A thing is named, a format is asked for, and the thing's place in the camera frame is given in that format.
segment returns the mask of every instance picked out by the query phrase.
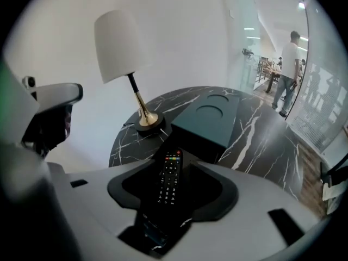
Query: black slot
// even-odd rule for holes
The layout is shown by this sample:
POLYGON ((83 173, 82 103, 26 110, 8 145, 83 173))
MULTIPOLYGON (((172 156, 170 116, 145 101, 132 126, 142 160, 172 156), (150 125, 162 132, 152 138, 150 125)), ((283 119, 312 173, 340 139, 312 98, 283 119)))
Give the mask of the black slot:
POLYGON ((88 182, 84 179, 80 179, 80 180, 72 181, 70 182, 70 184, 73 188, 77 188, 77 187, 81 187, 82 185, 88 184, 88 182))
POLYGON ((304 233, 284 209, 268 212, 288 246, 301 238, 304 233))

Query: black marble table top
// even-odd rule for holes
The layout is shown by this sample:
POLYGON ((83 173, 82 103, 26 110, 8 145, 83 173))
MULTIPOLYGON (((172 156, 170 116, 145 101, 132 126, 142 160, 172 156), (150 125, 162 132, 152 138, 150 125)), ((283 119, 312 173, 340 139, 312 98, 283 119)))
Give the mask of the black marble table top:
POLYGON ((171 121, 206 92, 238 96, 239 105, 229 148, 217 164, 250 173, 278 184, 298 198, 303 179, 299 142, 284 118, 258 97, 214 86, 184 88, 159 96, 146 105, 164 114, 166 126, 160 133, 143 137, 134 123, 134 113, 121 128, 111 149, 109 167, 150 159, 171 133, 171 121))

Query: white lampshade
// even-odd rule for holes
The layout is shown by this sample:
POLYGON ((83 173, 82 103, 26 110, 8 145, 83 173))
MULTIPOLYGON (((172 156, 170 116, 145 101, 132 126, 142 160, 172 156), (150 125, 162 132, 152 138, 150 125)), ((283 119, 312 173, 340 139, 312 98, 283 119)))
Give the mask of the white lampshade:
POLYGON ((99 17, 94 23, 94 38, 104 83, 149 65, 138 26, 125 11, 114 10, 99 17))

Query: remote control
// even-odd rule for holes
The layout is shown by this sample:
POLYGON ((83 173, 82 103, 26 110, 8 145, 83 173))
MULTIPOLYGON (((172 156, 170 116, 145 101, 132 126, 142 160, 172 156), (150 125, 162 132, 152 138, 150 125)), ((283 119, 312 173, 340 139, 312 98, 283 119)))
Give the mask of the remote control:
POLYGON ((174 206, 178 199, 179 175, 183 164, 183 152, 171 150, 163 157, 163 169, 159 174, 157 204, 174 206))

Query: table lamp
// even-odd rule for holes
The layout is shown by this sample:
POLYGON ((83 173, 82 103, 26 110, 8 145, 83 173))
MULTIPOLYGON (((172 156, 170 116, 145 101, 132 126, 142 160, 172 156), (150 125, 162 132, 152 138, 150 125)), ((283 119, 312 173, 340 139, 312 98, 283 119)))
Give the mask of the table lamp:
POLYGON ((122 10, 110 11, 94 23, 99 69, 104 83, 127 76, 139 103, 141 116, 134 121, 140 134, 150 134, 164 122, 162 113, 149 111, 141 98, 133 73, 149 60, 133 17, 122 10))

